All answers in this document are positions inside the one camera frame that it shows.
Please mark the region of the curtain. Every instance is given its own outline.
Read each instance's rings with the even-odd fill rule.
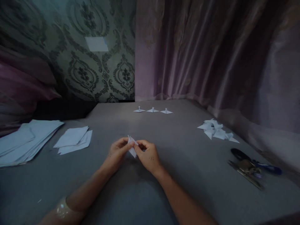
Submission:
[[[136,101],[195,99],[299,177],[299,19],[299,1],[138,0]]]

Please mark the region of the pink curtain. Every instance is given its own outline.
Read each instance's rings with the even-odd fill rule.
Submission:
[[[60,98],[54,84],[46,62],[0,46],[0,136],[16,131],[38,101]]]
[[[135,99],[195,99],[298,177],[299,19],[298,1],[138,0]]]

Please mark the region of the green patterned wallpaper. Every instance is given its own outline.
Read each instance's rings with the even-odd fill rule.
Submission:
[[[66,97],[134,99],[136,0],[1,0],[0,44],[46,60]],[[84,37],[105,37],[90,52]]]

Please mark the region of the gray table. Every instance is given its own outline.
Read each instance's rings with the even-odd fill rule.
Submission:
[[[138,106],[173,114],[135,113]],[[231,148],[267,162],[241,138],[210,140],[197,129],[212,116],[189,100],[98,104],[86,119],[66,121],[30,163],[0,169],[0,224],[34,224],[103,163],[112,142],[131,135],[157,146],[170,174],[220,224],[257,224],[300,211],[300,189],[285,176],[265,174],[260,191],[227,163]],[[93,130],[86,149],[57,155],[52,148],[68,128]],[[83,224],[177,224],[155,178],[127,153]]]

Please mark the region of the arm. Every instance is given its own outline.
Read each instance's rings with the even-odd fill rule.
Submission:
[[[137,141],[137,143],[139,146],[134,145],[135,152],[144,167],[162,186],[179,224],[216,225],[217,223],[208,212],[200,207],[163,168],[155,145],[145,140]]]
[[[78,217],[74,217],[75,219],[68,217],[61,218],[57,214],[57,208],[55,208],[42,219],[39,225],[79,224],[85,217],[87,210],[92,205],[104,185],[120,167],[124,154],[134,145],[133,142],[126,144],[127,142],[128,138],[124,137],[113,143],[102,166],[89,180],[67,197],[67,206],[75,213],[78,213]]]

